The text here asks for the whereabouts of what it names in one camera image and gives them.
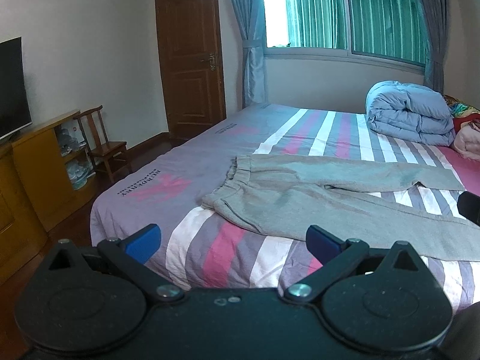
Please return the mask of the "items on cabinet shelves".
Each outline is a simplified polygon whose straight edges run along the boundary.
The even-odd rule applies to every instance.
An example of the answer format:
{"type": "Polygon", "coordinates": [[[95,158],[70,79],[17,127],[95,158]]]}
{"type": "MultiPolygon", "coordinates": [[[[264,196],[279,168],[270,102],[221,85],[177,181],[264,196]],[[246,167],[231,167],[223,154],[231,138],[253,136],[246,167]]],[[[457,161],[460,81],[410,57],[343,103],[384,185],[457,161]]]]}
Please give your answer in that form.
{"type": "Polygon", "coordinates": [[[79,190],[86,186],[94,174],[87,141],[76,119],[70,119],[55,127],[55,135],[72,188],[79,190]]]}

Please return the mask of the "small wooden chair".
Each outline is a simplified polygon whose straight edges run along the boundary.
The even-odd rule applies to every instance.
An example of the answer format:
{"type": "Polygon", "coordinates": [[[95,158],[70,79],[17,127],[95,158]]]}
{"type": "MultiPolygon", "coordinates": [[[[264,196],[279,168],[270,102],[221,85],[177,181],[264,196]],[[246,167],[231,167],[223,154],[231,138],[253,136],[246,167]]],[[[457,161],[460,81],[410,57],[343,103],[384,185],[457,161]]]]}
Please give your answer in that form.
{"type": "Polygon", "coordinates": [[[102,115],[103,106],[74,115],[87,148],[87,155],[97,173],[103,173],[113,185],[123,171],[133,171],[126,141],[111,141],[102,115]]]}

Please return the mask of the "left blue curtain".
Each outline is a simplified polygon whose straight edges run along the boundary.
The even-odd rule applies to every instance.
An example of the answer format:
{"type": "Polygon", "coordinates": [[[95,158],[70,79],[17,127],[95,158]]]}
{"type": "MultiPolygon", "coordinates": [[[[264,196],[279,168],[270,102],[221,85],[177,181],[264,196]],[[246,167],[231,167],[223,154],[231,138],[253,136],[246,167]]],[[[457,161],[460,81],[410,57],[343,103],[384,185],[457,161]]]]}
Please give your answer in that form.
{"type": "Polygon", "coordinates": [[[242,106],[267,102],[264,0],[231,0],[241,36],[242,106]]]}

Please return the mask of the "striped bed with sheet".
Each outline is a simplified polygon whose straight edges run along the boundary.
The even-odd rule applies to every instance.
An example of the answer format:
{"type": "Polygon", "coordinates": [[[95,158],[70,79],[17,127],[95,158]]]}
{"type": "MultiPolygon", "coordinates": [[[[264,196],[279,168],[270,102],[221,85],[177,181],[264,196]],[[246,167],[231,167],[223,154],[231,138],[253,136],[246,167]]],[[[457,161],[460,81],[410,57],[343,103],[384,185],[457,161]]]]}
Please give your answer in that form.
{"type": "Polygon", "coordinates": [[[479,175],[452,157],[363,115],[253,106],[104,192],[91,239],[158,225],[150,268],[182,289],[284,289],[323,263],[305,244],[314,224],[373,248],[406,241],[459,311],[479,301],[479,228],[456,203],[479,175]]]}

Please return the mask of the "black television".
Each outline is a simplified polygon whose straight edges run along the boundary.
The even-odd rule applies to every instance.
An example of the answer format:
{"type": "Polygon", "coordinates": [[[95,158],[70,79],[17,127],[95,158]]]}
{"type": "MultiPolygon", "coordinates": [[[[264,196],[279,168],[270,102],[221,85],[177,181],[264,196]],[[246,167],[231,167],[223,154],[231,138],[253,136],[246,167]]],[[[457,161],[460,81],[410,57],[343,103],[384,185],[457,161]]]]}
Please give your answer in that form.
{"type": "Polygon", "coordinates": [[[32,123],[24,82],[20,37],[1,43],[0,107],[1,139],[17,133],[32,123]]]}

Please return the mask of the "folded pink blanket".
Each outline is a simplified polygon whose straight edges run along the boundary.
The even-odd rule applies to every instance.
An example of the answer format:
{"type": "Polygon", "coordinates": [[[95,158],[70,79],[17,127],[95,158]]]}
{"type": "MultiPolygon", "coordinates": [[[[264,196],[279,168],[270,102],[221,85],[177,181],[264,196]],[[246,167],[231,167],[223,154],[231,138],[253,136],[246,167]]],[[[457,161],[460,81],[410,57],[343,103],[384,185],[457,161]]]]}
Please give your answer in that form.
{"type": "Polygon", "coordinates": [[[452,143],[453,149],[465,158],[480,160],[480,133],[479,127],[467,124],[456,133],[452,143]]]}

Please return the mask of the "colourful red blanket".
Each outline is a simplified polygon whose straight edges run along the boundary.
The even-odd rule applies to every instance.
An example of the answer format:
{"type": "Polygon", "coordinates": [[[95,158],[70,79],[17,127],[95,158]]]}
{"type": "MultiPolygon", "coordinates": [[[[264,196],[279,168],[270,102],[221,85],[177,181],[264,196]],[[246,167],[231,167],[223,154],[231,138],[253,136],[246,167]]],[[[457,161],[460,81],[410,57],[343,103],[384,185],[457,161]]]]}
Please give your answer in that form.
{"type": "Polygon", "coordinates": [[[456,133],[461,130],[463,124],[479,120],[479,109],[449,95],[444,95],[443,98],[450,109],[456,133]]]}

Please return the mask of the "right blue curtain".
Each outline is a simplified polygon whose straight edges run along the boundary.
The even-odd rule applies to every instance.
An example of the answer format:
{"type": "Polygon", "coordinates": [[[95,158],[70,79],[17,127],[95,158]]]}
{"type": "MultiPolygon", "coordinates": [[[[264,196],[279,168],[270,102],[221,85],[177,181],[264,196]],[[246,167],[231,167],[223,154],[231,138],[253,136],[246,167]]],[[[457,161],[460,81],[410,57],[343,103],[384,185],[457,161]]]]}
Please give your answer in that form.
{"type": "Polygon", "coordinates": [[[448,51],[449,0],[418,0],[427,36],[424,85],[442,93],[448,51]]]}

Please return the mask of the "folded blue duvet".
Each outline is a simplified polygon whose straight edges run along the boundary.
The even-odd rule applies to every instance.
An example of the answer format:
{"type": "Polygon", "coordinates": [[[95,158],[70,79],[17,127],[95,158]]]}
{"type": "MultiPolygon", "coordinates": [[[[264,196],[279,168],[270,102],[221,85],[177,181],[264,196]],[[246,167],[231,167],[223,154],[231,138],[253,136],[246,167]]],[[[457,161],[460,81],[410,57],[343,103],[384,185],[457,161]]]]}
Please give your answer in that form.
{"type": "Polygon", "coordinates": [[[442,94],[423,85],[386,80],[366,95],[368,127],[376,133],[429,146],[450,146],[452,114],[442,94]]]}

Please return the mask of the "window with green blinds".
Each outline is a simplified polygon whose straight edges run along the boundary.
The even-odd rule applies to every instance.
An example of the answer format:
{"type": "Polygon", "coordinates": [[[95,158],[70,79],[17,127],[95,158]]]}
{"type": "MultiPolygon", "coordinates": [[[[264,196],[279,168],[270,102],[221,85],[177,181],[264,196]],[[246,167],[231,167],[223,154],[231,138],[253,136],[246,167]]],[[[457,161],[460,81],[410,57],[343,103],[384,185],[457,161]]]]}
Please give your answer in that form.
{"type": "Polygon", "coordinates": [[[425,66],[427,40],[416,0],[264,0],[264,5],[270,50],[425,66]]]}

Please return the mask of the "brown wooden door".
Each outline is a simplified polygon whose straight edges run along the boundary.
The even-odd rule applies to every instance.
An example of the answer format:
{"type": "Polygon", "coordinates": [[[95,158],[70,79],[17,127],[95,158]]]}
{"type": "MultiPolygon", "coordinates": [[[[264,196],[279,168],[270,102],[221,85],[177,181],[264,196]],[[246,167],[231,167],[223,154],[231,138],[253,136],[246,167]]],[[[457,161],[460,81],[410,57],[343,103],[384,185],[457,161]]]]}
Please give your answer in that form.
{"type": "Polygon", "coordinates": [[[169,132],[188,140],[226,118],[218,0],[155,0],[169,132]]]}

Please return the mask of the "grey sweatpants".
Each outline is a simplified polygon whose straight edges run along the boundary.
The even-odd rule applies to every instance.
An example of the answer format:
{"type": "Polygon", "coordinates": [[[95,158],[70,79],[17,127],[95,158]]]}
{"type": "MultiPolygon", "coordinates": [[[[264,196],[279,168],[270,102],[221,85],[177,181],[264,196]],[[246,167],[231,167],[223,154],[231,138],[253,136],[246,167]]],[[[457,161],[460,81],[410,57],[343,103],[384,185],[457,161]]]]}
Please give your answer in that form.
{"type": "Polygon", "coordinates": [[[263,236],[304,241],[308,227],[317,225],[343,241],[359,238],[374,248],[406,241],[421,256],[479,261],[479,226],[378,195],[417,185],[464,189],[452,171],[436,166],[252,154],[238,156],[224,183],[202,204],[263,236]]]}

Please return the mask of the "wooden tv cabinet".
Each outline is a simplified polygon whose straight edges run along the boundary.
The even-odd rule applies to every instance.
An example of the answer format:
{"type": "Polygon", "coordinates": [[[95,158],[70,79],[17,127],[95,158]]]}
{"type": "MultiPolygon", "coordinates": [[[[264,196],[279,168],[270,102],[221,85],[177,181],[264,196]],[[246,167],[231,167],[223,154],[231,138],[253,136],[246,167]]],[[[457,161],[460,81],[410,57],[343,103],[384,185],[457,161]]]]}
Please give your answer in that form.
{"type": "Polygon", "coordinates": [[[73,189],[66,169],[69,157],[60,152],[55,128],[72,120],[78,110],[27,127],[1,145],[1,282],[5,283],[36,257],[49,232],[92,199],[95,176],[73,189]]]}

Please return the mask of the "blue curtain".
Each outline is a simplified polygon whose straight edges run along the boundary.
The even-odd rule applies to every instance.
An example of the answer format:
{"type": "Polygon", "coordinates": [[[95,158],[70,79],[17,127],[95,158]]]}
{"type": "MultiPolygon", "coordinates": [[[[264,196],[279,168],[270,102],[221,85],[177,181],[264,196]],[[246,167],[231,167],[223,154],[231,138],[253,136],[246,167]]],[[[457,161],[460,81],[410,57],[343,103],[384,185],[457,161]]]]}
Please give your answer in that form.
{"type": "Polygon", "coordinates": [[[424,85],[442,93],[448,51],[449,0],[418,0],[427,36],[424,85]]]}
{"type": "Polygon", "coordinates": [[[264,0],[231,0],[241,36],[242,106],[267,102],[264,0]]]}

